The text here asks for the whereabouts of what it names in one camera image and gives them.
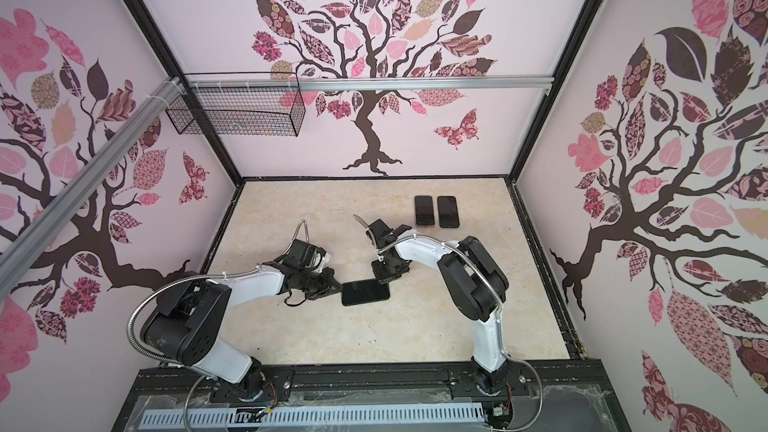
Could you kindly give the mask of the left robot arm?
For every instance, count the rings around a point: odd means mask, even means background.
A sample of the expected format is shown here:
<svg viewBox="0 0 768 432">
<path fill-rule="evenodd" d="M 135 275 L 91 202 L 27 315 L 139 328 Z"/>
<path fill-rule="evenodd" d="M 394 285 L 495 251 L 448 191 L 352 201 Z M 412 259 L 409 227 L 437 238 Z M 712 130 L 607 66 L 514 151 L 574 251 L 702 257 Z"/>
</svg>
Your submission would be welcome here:
<svg viewBox="0 0 768 432">
<path fill-rule="evenodd" d="M 247 302 L 294 291 L 307 300 L 340 293 L 328 260 L 323 248 L 295 239 L 282 255 L 252 271 L 187 273 L 137 307 L 127 326 L 129 341 L 144 355 L 217 378 L 252 400 L 266 382 L 262 365 L 219 337 L 225 315 Z"/>
</svg>

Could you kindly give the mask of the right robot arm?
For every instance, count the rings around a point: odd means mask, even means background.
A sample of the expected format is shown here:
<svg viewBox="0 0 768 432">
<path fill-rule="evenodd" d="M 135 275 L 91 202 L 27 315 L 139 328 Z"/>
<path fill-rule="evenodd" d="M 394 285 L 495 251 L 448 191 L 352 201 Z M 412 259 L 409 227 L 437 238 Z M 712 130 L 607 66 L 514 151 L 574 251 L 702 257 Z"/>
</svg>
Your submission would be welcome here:
<svg viewBox="0 0 768 432">
<path fill-rule="evenodd" d="M 391 228 L 382 220 L 362 226 L 377 256 L 372 268 L 379 281 L 399 279 L 413 262 L 440 273 L 453 304 L 473 324 L 471 361 L 477 388 L 498 394 L 511 370 L 502 334 L 509 281 L 479 239 L 444 241 L 407 225 Z"/>
</svg>

